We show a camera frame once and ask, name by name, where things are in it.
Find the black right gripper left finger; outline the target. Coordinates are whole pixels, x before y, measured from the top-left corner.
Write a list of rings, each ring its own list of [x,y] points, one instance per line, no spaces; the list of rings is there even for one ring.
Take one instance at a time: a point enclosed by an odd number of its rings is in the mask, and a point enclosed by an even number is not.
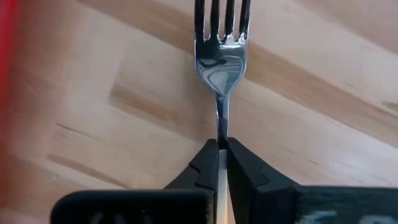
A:
[[[73,192],[53,206],[50,224],[214,224],[218,163],[209,139],[166,187]]]

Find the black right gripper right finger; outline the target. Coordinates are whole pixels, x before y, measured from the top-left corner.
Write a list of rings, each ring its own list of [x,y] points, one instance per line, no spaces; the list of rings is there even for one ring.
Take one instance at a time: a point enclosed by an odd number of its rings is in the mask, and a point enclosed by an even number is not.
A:
[[[236,224],[398,224],[398,188],[300,185],[228,139]]]

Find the metal fork with pink handle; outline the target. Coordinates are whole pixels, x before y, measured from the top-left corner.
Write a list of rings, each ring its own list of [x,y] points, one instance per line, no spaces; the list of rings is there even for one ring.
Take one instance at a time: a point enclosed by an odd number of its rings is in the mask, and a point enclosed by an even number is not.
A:
[[[226,1],[224,35],[220,35],[220,0],[211,0],[210,33],[205,37],[205,0],[195,0],[195,70],[214,93],[219,147],[216,224],[228,224],[227,148],[229,99],[247,64],[251,0],[242,0],[238,37],[234,36],[235,0]]]

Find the red plastic tray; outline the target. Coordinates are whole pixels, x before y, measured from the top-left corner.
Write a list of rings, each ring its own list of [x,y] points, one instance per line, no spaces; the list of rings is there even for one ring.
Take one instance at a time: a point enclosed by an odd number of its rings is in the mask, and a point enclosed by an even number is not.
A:
[[[6,128],[11,59],[14,52],[18,0],[0,0],[0,134]]]

